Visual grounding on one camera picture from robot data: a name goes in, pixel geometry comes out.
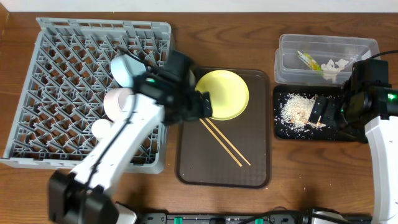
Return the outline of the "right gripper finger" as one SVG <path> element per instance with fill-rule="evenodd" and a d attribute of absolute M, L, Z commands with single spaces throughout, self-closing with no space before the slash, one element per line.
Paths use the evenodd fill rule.
<path fill-rule="evenodd" d="M 326 126 L 336 126 L 336 114 L 341 108 L 341 96 L 322 96 L 322 124 Z"/>
<path fill-rule="evenodd" d="M 324 114 L 326 110 L 326 97 L 319 96 L 314 103 L 310 116 L 308 118 L 309 123 L 317 124 L 320 117 Z"/>

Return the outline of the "pile of rice grains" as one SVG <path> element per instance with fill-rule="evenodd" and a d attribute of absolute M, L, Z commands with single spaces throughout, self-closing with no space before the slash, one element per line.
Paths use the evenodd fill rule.
<path fill-rule="evenodd" d="M 296 109 L 309 110 L 310 113 L 314 106 L 315 100 L 318 98 L 318 95 L 315 95 L 311 98 L 306 96 L 302 96 L 299 94 L 288 93 L 287 101 L 280 105 L 281 112 L 280 115 L 277 116 L 277 120 L 280 121 L 283 125 L 287 126 L 289 131 L 293 131 L 295 133 L 306 133 L 308 131 L 313 131 L 314 129 L 322 129 L 322 128 L 314 128 L 310 125 L 299 126 L 297 124 L 292 123 L 290 120 L 293 117 L 293 112 Z"/>

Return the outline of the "wooden chopstick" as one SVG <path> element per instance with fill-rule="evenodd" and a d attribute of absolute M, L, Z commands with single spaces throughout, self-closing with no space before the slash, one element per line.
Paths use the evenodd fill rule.
<path fill-rule="evenodd" d="M 222 142 L 222 140 L 211 130 L 211 128 L 204 122 L 204 120 L 199 119 L 202 125 L 208 130 L 208 132 L 218 141 L 221 147 L 232 157 L 232 159 L 237 163 L 238 166 L 242 167 L 242 163 L 235 157 L 235 155 L 227 148 L 227 146 Z"/>
<path fill-rule="evenodd" d="M 249 166 L 251 163 L 242 155 L 240 150 L 224 135 L 222 131 L 218 129 L 218 127 L 209 119 L 205 118 L 204 121 L 210 128 L 211 130 L 222 140 L 222 142 L 226 142 L 229 144 L 229 146 L 235 151 L 235 153 L 241 157 L 241 159 L 246 162 Z"/>

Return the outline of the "light blue bowl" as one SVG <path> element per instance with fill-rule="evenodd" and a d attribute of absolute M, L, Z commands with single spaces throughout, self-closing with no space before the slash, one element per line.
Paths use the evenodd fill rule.
<path fill-rule="evenodd" d="M 116 82 L 124 88 L 133 87 L 133 78 L 142 75 L 146 71 L 146 66 L 142 62 L 128 54 L 112 59 L 110 68 Z"/>

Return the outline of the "yellow plate bowl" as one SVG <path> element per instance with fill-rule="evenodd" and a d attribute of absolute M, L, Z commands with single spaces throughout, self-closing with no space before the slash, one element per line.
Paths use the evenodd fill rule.
<path fill-rule="evenodd" d="M 201 93 L 209 93 L 213 110 L 210 118 L 226 121 L 238 117 L 249 102 L 246 82 L 228 70 L 214 70 L 202 76 L 196 87 Z"/>

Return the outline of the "white pink bowl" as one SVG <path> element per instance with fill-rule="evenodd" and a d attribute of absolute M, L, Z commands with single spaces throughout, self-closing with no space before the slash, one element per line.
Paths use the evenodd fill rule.
<path fill-rule="evenodd" d="M 132 108 L 134 95 L 129 88 L 115 88 L 105 94 L 103 106 L 107 117 L 116 121 Z"/>

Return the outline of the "white cup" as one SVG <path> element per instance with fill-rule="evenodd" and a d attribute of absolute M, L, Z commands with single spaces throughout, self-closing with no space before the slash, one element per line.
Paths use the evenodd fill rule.
<path fill-rule="evenodd" d="M 113 123 L 107 119 L 98 119 L 91 126 L 91 132 L 97 140 L 103 139 L 110 131 Z"/>

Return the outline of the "green snack wrapper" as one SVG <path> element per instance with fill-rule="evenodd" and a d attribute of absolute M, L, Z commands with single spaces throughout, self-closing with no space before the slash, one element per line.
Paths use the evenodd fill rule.
<path fill-rule="evenodd" d="M 311 70 L 322 71 L 321 66 L 308 53 L 297 51 L 297 57 Z"/>

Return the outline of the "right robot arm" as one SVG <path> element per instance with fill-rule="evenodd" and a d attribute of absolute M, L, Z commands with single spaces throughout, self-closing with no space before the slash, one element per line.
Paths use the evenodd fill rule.
<path fill-rule="evenodd" d="M 309 122 L 335 127 L 371 150 L 373 223 L 397 223 L 397 90 L 389 83 L 388 62 L 376 55 L 353 64 L 342 96 L 320 96 Z"/>

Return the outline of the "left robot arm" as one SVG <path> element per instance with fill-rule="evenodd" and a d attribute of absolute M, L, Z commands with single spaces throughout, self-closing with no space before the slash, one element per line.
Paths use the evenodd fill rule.
<path fill-rule="evenodd" d="M 137 215 L 111 197 L 139 146 L 159 124 L 212 116 L 210 94 L 195 90 L 193 61 L 173 50 L 163 66 L 123 51 L 111 73 L 126 82 L 127 110 L 69 174 L 56 170 L 48 184 L 54 223 L 135 223 Z"/>

